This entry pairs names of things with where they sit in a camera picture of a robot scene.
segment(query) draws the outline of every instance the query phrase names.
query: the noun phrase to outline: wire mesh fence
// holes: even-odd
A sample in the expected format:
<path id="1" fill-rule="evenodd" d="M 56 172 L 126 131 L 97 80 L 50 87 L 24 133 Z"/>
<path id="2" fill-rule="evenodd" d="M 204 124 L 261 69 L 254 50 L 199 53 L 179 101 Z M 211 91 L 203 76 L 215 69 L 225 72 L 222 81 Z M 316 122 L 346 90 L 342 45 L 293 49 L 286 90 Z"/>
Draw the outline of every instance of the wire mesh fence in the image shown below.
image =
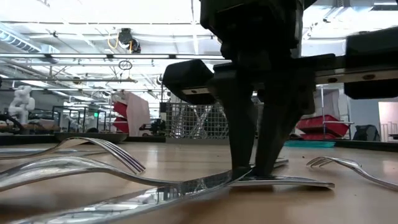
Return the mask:
<path id="1" fill-rule="evenodd" d="M 262 105 L 257 104 L 256 107 L 258 114 L 262 114 Z M 166 131 L 169 138 L 227 139 L 229 129 L 220 104 L 167 103 Z"/>

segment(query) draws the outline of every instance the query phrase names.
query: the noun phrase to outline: fork handle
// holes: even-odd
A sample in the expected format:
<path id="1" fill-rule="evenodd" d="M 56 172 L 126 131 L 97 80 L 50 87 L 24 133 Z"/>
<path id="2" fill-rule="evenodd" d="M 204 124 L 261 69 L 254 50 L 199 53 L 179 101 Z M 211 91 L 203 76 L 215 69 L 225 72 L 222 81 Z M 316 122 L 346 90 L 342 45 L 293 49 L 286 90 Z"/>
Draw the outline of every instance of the fork handle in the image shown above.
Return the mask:
<path id="1" fill-rule="evenodd" d="M 394 190 L 398 190 L 398 185 L 394 184 L 392 182 L 388 182 L 382 179 L 379 179 L 373 175 L 368 174 L 365 170 L 362 169 L 355 169 L 354 170 L 357 174 L 361 175 L 362 177 L 364 177 L 365 179 L 368 179 L 370 181 L 373 181 L 377 184 L 380 184 L 382 186 L 388 187 L 390 189 L 394 189 Z"/>

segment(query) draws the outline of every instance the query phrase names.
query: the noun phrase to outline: black bag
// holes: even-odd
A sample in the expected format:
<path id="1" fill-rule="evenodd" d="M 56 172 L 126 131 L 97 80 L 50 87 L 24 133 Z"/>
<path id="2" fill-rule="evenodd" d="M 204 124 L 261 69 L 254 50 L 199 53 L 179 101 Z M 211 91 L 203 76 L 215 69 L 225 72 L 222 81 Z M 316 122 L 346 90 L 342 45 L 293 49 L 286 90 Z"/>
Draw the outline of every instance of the black bag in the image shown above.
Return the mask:
<path id="1" fill-rule="evenodd" d="M 357 125 L 353 140 L 380 141 L 380 134 L 375 125 Z"/>

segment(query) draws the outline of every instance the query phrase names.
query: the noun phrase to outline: white mannequin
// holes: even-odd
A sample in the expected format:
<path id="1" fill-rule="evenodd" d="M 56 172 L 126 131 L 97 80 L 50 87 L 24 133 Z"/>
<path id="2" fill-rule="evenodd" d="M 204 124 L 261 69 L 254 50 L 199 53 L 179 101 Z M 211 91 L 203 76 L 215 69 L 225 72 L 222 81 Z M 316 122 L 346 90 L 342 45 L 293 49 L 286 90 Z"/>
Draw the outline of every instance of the white mannequin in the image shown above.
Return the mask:
<path id="1" fill-rule="evenodd" d="M 19 86 L 14 92 L 15 97 L 8 108 L 10 116 L 20 114 L 19 122 L 22 125 L 27 124 L 29 111 L 35 108 L 35 99 L 30 97 L 31 91 L 32 87 L 30 86 Z"/>

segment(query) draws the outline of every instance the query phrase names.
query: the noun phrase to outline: cable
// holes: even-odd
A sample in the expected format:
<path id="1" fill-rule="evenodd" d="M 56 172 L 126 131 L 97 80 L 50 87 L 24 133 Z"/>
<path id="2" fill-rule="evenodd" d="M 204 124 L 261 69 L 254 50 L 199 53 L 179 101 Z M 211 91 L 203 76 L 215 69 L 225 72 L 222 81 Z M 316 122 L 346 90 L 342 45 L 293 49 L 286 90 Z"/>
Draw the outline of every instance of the cable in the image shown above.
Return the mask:
<path id="1" fill-rule="evenodd" d="M 130 54 L 132 54 L 132 40 L 130 40 Z"/>
<path id="2" fill-rule="evenodd" d="M 111 37 L 111 33 L 108 33 L 108 46 L 109 46 L 110 48 L 112 48 L 112 49 L 116 49 L 116 48 L 118 47 L 118 44 L 119 44 L 119 33 L 118 33 L 117 36 L 116 36 L 116 45 L 115 45 L 114 47 L 111 45 L 111 39 L 110 39 L 110 37 Z"/>

